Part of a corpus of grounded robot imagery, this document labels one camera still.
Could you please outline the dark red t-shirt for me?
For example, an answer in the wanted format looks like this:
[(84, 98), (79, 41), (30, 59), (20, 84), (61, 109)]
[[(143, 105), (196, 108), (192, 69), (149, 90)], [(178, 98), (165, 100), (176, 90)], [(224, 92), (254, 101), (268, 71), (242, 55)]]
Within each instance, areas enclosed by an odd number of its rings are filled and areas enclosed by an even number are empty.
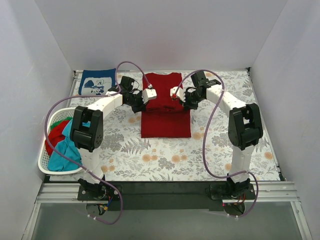
[(157, 97), (150, 100), (141, 113), (141, 137), (190, 138), (190, 111), (170, 96), (170, 90), (181, 82), (182, 74), (148, 73), (146, 77), (156, 90)]

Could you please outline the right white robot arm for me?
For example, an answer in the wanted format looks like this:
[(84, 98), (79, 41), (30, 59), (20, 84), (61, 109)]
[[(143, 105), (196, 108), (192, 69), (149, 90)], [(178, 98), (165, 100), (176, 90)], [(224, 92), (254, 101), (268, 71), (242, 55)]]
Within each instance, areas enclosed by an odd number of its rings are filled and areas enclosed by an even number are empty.
[(201, 101), (215, 104), (228, 117), (228, 139), (232, 144), (232, 162), (229, 173), (219, 176), (225, 185), (217, 193), (237, 199), (250, 188), (250, 164), (255, 146), (263, 137), (260, 108), (256, 103), (245, 103), (226, 91), (222, 78), (215, 74), (214, 79), (206, 77), (206, 70), (195, 70), (188, 74), (193, 86), (182, 89), (179, 84), (170, 90), (170, 96), (189, 110), (195, 110)]

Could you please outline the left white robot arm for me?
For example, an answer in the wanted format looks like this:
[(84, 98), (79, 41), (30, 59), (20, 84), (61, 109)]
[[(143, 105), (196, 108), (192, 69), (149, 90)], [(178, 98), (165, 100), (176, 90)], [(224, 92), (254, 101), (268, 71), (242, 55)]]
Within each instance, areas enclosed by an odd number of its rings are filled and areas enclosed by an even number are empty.
[(119, 191), (105, 184), (105, 175), (100, 160), (100, 146), (104, 138), (104, 119), (113, 110), (128, 105), (132, 111), (143, 112), (150, 100), (157, 97), (153, 88), (139, 90), (134, 88), (135, 80), (123, 76), (119, 86), (108, 89), (96, 102), (74, 109), (70, 140), (81, 156), (82, 169), (85, 174), (78, 180), (83, 192), (94, 200), (116, 200)]

